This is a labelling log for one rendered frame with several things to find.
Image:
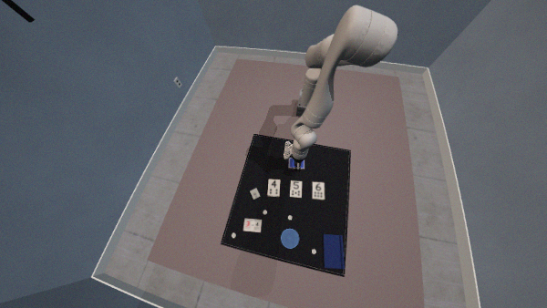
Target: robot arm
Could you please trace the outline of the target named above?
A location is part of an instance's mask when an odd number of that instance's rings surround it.
[[[305,159],[317,141],[313,128],[321,127],[333,107],[336,67],[371,67],[387,56],[396,40],[397,25],[393,20],[354,5],[346,11],[333,35],[308,48],[305,63],[310,69],[299,99],[305,111],[291,126],[294,143],[285,149],[286,159]]]

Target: blue disc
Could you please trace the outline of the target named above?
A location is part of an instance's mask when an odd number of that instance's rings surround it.
[[[281,244],[288,249],[292,249],[298,245],[300,236],[295,229],[285,229],[281,233]]]

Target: black mat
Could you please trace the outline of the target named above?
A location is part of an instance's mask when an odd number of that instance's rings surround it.
[[[253,136],[222,244],[344,276],[350,150],[313,145],[305,169],[294,170],[283,158],[286,141]],[[270,187],[280,189],[279,197],[267,195],[268,179],[280,180],[279,187]],[[290,197],[291,180],[302,181],[302,198]],[[324,183],[324,200],[312,199],[321,192],[312,182]],[[253,221],[244,231],[246,219]]]

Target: white card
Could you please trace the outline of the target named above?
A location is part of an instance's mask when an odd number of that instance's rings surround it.
[[[302,181],[291,180],[291,192],[289,196],[293,198],[302,198]]]
[[[251,196],[253,196],[253,200],[260,198],[260,193],[258,192],[258,189],[251,190]]]
[[[268,179],[268,197],[279,197],[281,180]]]
[[[325,183],[324,182],[312,182],[312,199],[324,200],[325,199]]]
[[[251,218],[246,218],[243,223],[243,230],[245,232],[257,232],[260,233],[262,229],[262,220],[254,220]]]

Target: floor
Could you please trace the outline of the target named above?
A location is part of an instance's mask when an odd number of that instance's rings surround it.
[[[144,170],[94,279],[159,307],[283,307],[148,261],[186,165],[237,59],[304,65],[300,53],[215,47]],[[465,307],[473,271],[469,239],[428,70],[389,63],[338,69],[399,77],[414,174],[424,306]]]

